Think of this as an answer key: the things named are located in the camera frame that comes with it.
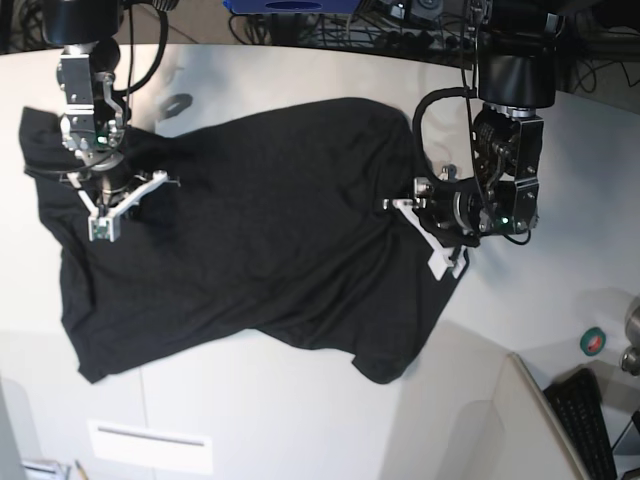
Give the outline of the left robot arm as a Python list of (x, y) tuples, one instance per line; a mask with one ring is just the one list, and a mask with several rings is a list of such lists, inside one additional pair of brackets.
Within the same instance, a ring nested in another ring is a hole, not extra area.
[(428, 266), (436, 280), (459, 278), (466, 252), (485, 237), (523, 246), (538, 222), (538, 169), (544, 121), (538, 110), (556, 97), (556, 39), (562, 20), (550, 1), (467, 1), (462, 39), (473, 44), (473, 67), (459, 87), (430, 92), (412, 118), (415, 148), (424, 150), (422, 120), (440, 100), (478, 99), (468, 115), (472, 174), (457, 179), (452, 166), (428, 168), (408, 198), (386, 199), (431, 247)]

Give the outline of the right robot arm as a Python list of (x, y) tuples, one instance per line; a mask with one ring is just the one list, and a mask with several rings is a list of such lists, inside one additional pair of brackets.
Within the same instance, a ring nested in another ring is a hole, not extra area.
[(77, 192), (88, 211), (88, 237), (116, 241), (121, 221), (141, 199), (168, 183), (163, 171), (135, 172), (125, 153), (131, 119), (131, 96), (145, 86), (160, 66), (167, 46), (168, 14), (174, 1), (153, 1), (160, 36), (154, 61), (139, 80), (115, 87), (120, 49), (115, 40), (124, 20), (132, 20), (132, 1), (46, 1), (42, 5), (43, 36), (59, 46), (57, 81), (65, 95), (60, 120), (61, 143), (79, 166), (55, 171)]

